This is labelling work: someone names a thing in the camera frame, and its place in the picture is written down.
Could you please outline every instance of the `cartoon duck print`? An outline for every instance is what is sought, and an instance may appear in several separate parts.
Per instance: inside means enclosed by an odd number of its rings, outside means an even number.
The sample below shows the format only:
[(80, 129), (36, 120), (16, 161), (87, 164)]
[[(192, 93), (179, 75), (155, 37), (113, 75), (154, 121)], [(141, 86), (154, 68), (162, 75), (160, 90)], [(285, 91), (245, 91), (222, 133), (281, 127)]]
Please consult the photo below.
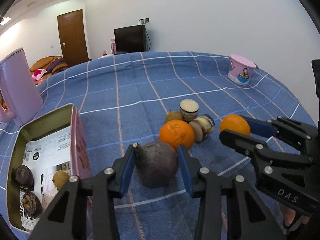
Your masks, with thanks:
[(233, 63), (231, 61), (229, 71), (233, 71), (234, 69), (235, 69), (235, 67), (233, 66)]
[(248, 69), (247, 68), (244, 68), (242, 70), (242, 73), (239, 74), (238, 76), (238, 80), (241, 82), (241, 83), (246, 83), (249, 79), (249, 72), (248, 72)]

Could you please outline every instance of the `blue plaid tablecloth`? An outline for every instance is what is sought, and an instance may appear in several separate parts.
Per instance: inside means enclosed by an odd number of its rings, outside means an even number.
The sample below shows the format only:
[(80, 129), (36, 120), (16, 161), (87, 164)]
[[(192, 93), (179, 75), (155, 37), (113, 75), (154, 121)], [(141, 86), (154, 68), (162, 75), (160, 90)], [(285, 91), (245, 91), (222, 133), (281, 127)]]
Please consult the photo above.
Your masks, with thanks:
[[(237, 113), (260, 120), (278, 115), (315, 125), (294, 95), (278, 80), (257, 69), (249, 86), (239, 87), (228, 78), (229, 57), (195, 52), (143, 52), (89, 61), (51, 76), (38, 86), (44, 104), (35, 118), (73, 103), (85, 125), (92, 175), (111, 166), (129, 144), (156, 140), (170, 110), (190, 98), (199, 103), (199, 114), (215, 119), (216, 131), (195, 143), (192, 155), (203, 166), (222, 176), (243, 175), (255, 184), (248, 157), (219, 141), (221, 119)], [(5, 201), (7, 170), (19, 128), (0, 124), (0, 212), (8, 221)], [(271, 139), (276, 150), (297, 153)], [(279, 223), (278, 204), (258, 192)], [(222, 237), (226, 237), (226, 203), (222, 203)], [(180, 171), (167, 187), (147, 189), (133, 173), (129, 192), (115, 200), (116, 219), (123, 240), (193, 239), (199, 200), (185, 192)], [(13, 228), (20, 239), (28, 236)]]

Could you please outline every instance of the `white wall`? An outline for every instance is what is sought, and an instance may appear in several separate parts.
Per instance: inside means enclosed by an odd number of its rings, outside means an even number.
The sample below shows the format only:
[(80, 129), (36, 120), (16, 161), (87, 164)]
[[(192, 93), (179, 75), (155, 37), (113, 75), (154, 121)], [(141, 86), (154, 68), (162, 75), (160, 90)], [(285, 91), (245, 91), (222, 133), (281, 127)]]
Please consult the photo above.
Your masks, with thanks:
[(298, 0), (85, 0), (92, 58), (113, 29), (150, 17), (151, 50), (241, 54), (284, 83), (316, 121), (320, 35)]
[(0, 33), (0, 60), (20, 47), (25, 50), (29, 67), (43, 57), (62, 56), (57, 16), (79, 9), (83, 9), (87, 41), (84, 0), (56, 0), (9, 22)]

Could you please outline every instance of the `black circle logo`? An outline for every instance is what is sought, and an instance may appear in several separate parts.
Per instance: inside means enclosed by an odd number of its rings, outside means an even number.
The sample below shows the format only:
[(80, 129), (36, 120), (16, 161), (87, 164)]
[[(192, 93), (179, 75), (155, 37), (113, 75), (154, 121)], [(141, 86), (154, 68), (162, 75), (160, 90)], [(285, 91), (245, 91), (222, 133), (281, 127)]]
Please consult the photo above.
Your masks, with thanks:
[(39, 158), (39, 153), (36, 152), (36, 153), (33, 155), (33, 160), (36, 161), (38, 158)]

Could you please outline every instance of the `pitcher lid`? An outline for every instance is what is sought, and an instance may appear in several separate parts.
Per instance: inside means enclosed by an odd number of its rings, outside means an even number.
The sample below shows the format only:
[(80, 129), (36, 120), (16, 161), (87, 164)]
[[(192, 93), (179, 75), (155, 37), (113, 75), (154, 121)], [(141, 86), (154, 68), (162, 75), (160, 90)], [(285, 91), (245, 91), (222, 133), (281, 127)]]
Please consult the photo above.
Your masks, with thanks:
[(5, 62), (9, 57), (13, 56), (14, 54), (16, 54), (17, 52), (23, 50), (23, 48), (19, 48), (16, 49), (15, 51), (11, 52), (8, 56), (6, 56), (3, 60), (0, 61), (0, 65)]
[(248, 66), (248, 67), (252, 67), (252, 68), (256, 68), (257, 67), (255, 63), (253, 63), (252, 61), (250, 61), (247, 58), (242, 57), (240, 55), (232, 54), (231, 58), (233, 60), (235, 60), (236, 62), (242, 64), (242, 65), (245, 65), (245, 66)]

